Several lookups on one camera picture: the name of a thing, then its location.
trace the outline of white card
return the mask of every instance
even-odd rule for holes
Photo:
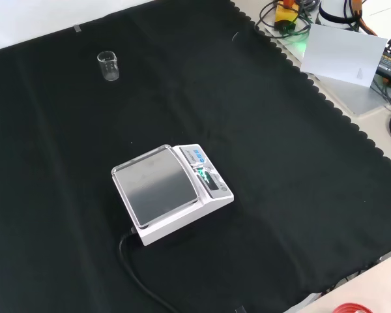
[[[386,42],[385,38],[313,24],[301,71],[369,87]]]

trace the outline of small glass beaker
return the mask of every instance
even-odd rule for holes
[[[102,69],[103,77],[108,81],[113,81],[119,78],[119,67],[117,66],[117,58],[112,51],[103,51],[97,55],[98,63]]]

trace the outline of digital scale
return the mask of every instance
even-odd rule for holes
[[[199,145],[163,145],[111,175],[145,246],[234,200]]]

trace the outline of scale control panel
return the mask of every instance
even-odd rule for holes
[[[180,146],[180,150],[213,199],[232,195],[224,180],[199,145]]]

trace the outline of scale weighing pan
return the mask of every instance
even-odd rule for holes
[[[170,145],[116,166],[112,176],[139,228],[146,228],[199,198],[193,179]]]

